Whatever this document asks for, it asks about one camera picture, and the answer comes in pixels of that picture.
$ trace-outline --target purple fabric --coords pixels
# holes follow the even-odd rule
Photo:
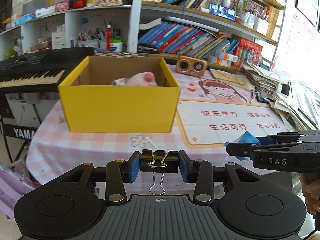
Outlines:
[[[6,170],[0,170],[0,211],[10,217],[12,220],[13,209],[17,201],[25,194],[29,193],[32,189],[26,186],[32,185],[28,178],[21,174],[15,174],[19,179],[15,178]]]

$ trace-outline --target gold radio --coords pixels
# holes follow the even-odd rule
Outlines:
[[[176,64],[176,72],[194,76],[202,77],[207,69],[207,62],[202,59],[180,56]]]

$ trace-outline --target table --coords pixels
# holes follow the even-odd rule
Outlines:
[[[116,159],[127,160],[134,151],[156,150],[155,147],[165,151],[185,150],[192,160],[207,160],[214,166],[236,162],[259,175],[272,172],[253,168],[251,161],[241,162],[229,156],[223,146],[246,131],[255,136],[286,131],[269,105],[256,100],[249,104],[250,91],[217,82],[210,71],[199,79],[176,73],[172,65],[170,69],[181,86],[170,133],[72,133],[58,102],[31,142],[27,156],[31,174],[44,184],[82,163],[92,162],[101,167]],[[158,184],[160,175],[156,174]],[[125,184],[125,188],[139,192],[147,191],[151,185],[152,174],[140,172],[136,182]],[[193,190],[195,184],[185,184],[179,174],[166,174],[163,186],[170,192]]]

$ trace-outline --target pink plush toy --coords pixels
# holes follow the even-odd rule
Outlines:
[[[151,72],[139,73],[128,80],[126,86],[157,87],[155,75]]]

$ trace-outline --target open box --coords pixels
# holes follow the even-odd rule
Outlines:
[[[110,85],[140,72],[152,72],[159,86]],[[165,133],[180,87],[163,58],[90,56],[64,79],[59,94],[72,132]]]

